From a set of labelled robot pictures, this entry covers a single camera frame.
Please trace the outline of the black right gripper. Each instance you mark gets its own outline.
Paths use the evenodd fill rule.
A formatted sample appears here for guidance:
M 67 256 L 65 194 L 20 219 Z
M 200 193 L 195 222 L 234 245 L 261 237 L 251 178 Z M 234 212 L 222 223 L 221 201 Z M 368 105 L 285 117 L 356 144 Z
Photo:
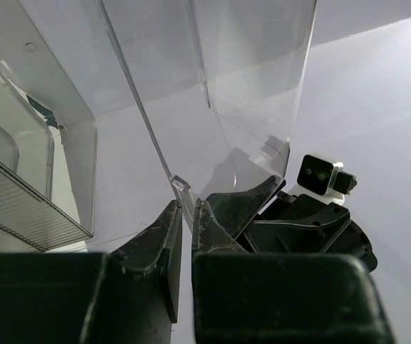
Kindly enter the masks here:
M 254 188 L 212 193 L 206 201 L 217 223 L 248 252 L 350 254 L 369 271 L 377 268 L 372 244 L 348 209 L 306 194 L 291 196 L 282 192 L 286 184 L 277 187 L 271 175 Z

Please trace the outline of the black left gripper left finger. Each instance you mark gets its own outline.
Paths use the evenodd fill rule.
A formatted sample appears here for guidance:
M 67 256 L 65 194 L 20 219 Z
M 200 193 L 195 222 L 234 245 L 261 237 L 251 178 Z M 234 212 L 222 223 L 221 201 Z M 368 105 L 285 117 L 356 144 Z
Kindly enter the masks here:
M 182 209 L 111 253 L 0 253 L 0 343 L 169 343 Z

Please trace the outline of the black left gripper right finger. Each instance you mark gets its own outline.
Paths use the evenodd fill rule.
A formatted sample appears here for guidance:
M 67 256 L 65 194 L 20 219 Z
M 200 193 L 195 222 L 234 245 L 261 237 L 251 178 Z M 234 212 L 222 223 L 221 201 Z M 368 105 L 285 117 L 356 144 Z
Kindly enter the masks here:
M 365 264 L 349 254 L 246 252 L 206 201 L 194 212 L 198 343 L 393 343 Z

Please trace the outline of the clear acrylic makeup organizer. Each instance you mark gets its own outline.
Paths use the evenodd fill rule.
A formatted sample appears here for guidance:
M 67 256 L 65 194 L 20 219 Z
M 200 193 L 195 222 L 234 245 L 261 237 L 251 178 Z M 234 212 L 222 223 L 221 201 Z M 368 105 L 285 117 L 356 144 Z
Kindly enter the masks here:
M 0 252 L 110 251 L 285 180 L 315 1 L 0 1 Z

